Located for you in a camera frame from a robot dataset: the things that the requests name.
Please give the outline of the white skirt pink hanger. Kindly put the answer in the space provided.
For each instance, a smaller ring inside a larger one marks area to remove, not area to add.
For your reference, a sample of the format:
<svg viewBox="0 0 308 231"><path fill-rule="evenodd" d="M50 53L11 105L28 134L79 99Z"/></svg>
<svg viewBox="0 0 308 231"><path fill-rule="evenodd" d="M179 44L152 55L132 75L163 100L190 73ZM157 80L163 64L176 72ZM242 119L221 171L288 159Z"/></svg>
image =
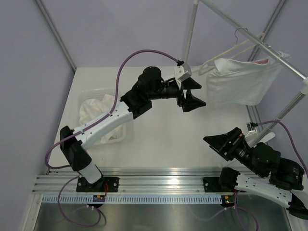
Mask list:
<svg viewBox="0 0 308 231"><path fill-rule="evenodd" d="M283 66L271 57L265 65L220 58L206 74L206 98L211 107L258 105Z"/></svg>

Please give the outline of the pink plastic hanger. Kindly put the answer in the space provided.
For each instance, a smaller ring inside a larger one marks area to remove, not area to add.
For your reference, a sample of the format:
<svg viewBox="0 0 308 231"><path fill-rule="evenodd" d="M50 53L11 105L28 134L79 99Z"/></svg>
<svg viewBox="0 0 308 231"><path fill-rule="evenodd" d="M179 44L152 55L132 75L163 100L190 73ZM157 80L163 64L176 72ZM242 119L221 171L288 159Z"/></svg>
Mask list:
<svg viewBox="0 0 308 231"><path fill-rule="evenodd" d="M252 61L252 63L255 63L255 64L260 64L260 65L265 65L269 62L269 59L262 59L262 60L255 60L255 61Z"/></svg>

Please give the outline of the cream plastic hanger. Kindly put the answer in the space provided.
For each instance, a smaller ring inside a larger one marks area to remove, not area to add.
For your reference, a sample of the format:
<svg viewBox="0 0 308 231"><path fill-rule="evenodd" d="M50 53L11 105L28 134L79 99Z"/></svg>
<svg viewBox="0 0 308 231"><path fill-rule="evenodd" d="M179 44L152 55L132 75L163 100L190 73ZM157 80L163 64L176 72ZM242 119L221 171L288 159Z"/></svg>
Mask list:
<svg viewBox="0 0 308 231"><path fill-rule="evenodd" d="M236 57L238 56L241 56L242 54L252 50L255 45L251 45L249 47L247 47L247 44L249 43L252 43L251 40L247 39L241 43L238 43L238 37L236 36L236 32L238 31L239 29L237 29L235 32L234 32L234 35L235 37L237 38L236 40L236 44L234 46L232 46L230 49L214 56L213 58L205 61L200 67L199 67L199 70L198 70L198 75L199 76L202 76L202 75L205 75L206 73L208 73L209 71L213 70L215 67L213 65L210 65L210 64L213 64L215 60L217 59L220 59L220 58L225 58L226 55L228 54L232 54L232 56L229 57L229 59L235 59Z"/></svg>

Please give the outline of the cream white skirt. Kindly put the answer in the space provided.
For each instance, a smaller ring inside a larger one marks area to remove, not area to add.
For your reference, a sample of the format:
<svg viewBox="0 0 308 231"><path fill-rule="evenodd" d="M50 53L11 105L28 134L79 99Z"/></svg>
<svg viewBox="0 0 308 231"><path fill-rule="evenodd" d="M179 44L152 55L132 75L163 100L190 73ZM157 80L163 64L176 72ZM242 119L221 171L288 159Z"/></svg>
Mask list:
<svg viewBox="0 0 308 231"><path fill-rule="evenodd" d="M113 106L115 95L110 91L99 90L84 92L80 96L77 125L89 123L103 113L109 112ZM105 136L101 137L94 145L110 144L123 141L126 136L126 125L123 124Z"/></svg>

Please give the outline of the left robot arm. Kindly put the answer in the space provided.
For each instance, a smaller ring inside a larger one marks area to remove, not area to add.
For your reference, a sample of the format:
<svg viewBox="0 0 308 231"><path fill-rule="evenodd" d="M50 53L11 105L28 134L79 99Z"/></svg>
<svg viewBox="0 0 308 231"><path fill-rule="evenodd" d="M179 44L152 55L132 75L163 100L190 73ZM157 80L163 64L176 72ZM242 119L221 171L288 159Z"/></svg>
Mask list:
<svg viewBox="0 0 308 231"><path fill-rule="evenodd" d="M65 126L60 130L60 149L69 166L80 174L77 192L117 192L119 179L104 177L87 150L115 128L150 110L152 100L174 98L183 112L206 106L206 102L191 93L192 90L202 87L191 75L191 69L186 64L176 66L174 77L168 80L163 80L158 67L147 67L139 75L132 89L116 98L110 112L103 113L75 129Z"/></svg>

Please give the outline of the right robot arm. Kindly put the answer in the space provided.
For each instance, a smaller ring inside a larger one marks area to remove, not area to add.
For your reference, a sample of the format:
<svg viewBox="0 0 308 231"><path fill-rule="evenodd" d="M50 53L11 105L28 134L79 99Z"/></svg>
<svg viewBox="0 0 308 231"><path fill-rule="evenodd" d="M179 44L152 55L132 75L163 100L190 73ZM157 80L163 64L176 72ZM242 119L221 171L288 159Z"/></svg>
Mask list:
<svg viewBox="0 0 308 231"><path fill-rule="evenodd" d="M241 129L203 140L226 161L237 160L267 183L231 167L223 167L219 177L204 177L205 192L244 191L271 200L297 218L308 218L308 175L297 162L282 158L281 153L263 142L251 147Z"/></svg>

